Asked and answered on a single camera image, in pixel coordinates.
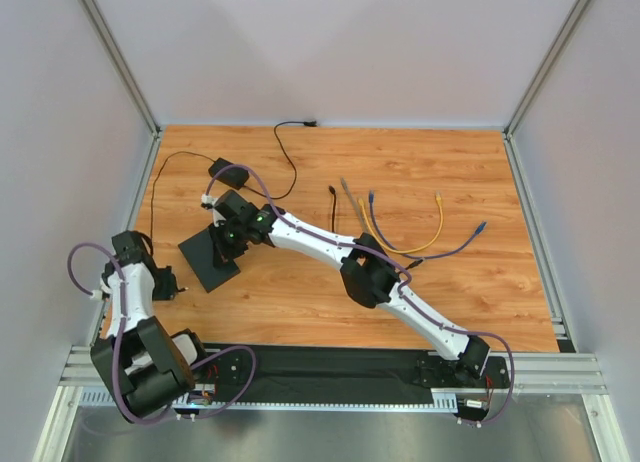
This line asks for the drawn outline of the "black network switch box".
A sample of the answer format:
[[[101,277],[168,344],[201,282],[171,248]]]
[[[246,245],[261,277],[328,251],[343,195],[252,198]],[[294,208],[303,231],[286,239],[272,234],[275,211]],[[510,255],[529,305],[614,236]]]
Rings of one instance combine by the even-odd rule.
[[[223,260],[209,229],[179,243],[178,248],[206,293],[211,293],[240,273],[233,259]]]

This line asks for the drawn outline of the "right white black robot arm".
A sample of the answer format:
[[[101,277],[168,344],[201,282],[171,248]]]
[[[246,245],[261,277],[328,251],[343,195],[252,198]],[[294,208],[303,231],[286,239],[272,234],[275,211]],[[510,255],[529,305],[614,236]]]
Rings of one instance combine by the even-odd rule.
[[[437,354],[456,363],[461,375],[483,375],[490,347],[481,337],[454,324],[411,288],[408,271],[393,261],[367,233],[354,238],[307,224],[266,204],[257,208],[236,191],[220,197],[206,193],[201,206],[217,219],[210,225],[223,261],[239,257],[254,245],[290,250],[323,262],[340,273],[349,298],[367,308],[380,308],[426,338]]]

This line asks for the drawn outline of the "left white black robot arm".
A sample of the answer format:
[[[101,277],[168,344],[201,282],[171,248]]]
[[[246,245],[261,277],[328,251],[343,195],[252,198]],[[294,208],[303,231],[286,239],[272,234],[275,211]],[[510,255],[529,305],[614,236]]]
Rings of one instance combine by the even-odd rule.
[[[169,335],[153,313],[155,302],[171,301],[181,290],[172,268],[154,261],[151,239],[124,231],[112,246],[101,275],[111,324],[90,358],[125,420],[139,423],[195,388],[192,365],[205,352],[194,332]]]

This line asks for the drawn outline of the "black power adapter brick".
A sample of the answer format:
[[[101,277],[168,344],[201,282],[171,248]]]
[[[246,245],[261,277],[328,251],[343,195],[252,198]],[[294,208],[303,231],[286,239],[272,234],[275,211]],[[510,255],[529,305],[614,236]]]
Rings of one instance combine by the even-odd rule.
[[[232,163],[224,158],[217,158],[208,169],[210,177],[216,177],[218,181],[239,190],[243,188],[249,179],[247,170],[231,167]]]

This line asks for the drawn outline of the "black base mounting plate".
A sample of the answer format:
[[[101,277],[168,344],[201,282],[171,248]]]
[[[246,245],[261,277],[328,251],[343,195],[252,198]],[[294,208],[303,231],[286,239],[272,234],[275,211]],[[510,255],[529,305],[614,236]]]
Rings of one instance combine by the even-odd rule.
[[[506,389],[509,363],[491,356],[476,379],[428,350],[252,345],[257,378],[354,379],[427,388]]]

